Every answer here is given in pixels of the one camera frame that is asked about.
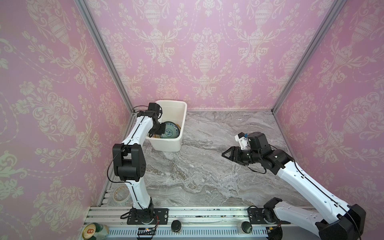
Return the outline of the white plastic bin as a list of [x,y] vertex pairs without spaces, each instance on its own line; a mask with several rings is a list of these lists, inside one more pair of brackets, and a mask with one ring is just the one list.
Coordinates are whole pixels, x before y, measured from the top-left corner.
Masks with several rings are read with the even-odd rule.
[[187,115],[187,103],[175,100],[158,100],[158,105],[162,107],[162,116],[159,119],[160,123],[172,122],[179,128],[179,135],[176,138],[161,138],[159,136],[146,137],[152,147],[157,151],[163,152],[179,152],[181,150],[183,134],[185,130],[185,120]]

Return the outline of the small teal patterned plate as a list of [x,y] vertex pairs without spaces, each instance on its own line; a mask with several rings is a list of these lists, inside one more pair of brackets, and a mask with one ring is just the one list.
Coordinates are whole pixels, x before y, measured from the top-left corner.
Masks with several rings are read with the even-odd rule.
[[180,136],[181,128],[170,121],[165,122],[165,132],[160,135],[162,139],[176,139]]

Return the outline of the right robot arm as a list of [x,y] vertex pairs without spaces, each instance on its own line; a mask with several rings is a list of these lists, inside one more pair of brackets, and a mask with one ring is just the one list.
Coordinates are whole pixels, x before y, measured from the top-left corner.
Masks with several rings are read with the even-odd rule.
[[239,146],[232,146],[222,157],[248,167],[260,164],[265,172],[278,176],[300,193],[316,213],[294,207],[280,198],[264,204],[264,215],[270,223],[289,222],[322,240],[360,240],[366,211],[358,204],[350,205],[307,174],[285,151],[268,143],[265,134],[243,132],[235,136]]

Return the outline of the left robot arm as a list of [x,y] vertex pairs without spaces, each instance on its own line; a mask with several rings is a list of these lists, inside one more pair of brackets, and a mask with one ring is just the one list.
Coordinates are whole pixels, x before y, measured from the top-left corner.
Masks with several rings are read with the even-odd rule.
[[159,104],[149,103],[147,110],[137,113],[136,123],[123,142],[113,146],[114,174],[127,186],[133,201],[129,213],[122,215],[128,223],[157,225],[159,222],[144,181],[146,160],[142,145],[147,135],[165,132],[164,125],[159,122],[161,113]]

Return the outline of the right jar black lid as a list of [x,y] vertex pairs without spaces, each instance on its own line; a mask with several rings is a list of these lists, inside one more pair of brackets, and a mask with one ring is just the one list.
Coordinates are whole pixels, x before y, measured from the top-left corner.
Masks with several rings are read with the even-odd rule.
[[237,230],[239,235],[249,235],[253,231],[253,226],[250,222],[243,221],[237,224]]

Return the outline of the jar black lid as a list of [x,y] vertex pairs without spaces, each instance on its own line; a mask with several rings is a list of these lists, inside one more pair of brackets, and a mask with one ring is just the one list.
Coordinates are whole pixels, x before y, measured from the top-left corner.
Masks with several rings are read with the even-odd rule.
[[250,222],[243,221],[237,224],[237,230],[239,235],[249,235],[253,231],[253,226]]
[[171,224],[171,230],[173,233],[181,233],[182,232],[182,222],[179,220],[174,220]]

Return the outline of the left jar black lid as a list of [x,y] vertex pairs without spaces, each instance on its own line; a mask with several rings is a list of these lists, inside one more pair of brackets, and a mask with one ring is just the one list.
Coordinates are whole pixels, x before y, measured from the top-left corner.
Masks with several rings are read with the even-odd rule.
[[179,220],[174,220],[171,224],[171,230],[173,233],[181,233],[182,232],[182,222]]

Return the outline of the green can gold lid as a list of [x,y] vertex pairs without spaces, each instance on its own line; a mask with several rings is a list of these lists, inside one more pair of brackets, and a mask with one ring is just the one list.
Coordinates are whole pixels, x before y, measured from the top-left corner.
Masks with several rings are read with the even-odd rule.
[[109,227],[104,224],[91,223],[88,224],[83,232],[83,240],[104,240],[109,234]]

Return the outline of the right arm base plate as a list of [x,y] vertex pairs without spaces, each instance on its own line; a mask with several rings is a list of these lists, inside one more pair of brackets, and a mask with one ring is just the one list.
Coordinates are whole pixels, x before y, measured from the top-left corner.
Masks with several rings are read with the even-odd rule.
[[290,225],[290,222],[281,221],[272,210],[250,206],[247,208],[249,222],[252,225]]

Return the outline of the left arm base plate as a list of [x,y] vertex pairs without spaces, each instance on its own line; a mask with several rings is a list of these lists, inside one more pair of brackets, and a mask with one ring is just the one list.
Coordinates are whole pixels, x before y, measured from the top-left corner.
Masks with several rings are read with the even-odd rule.
[[154,209],[153,213],[132,208],[127,217],[127,225],[166,225],[168,223],[169,209]]

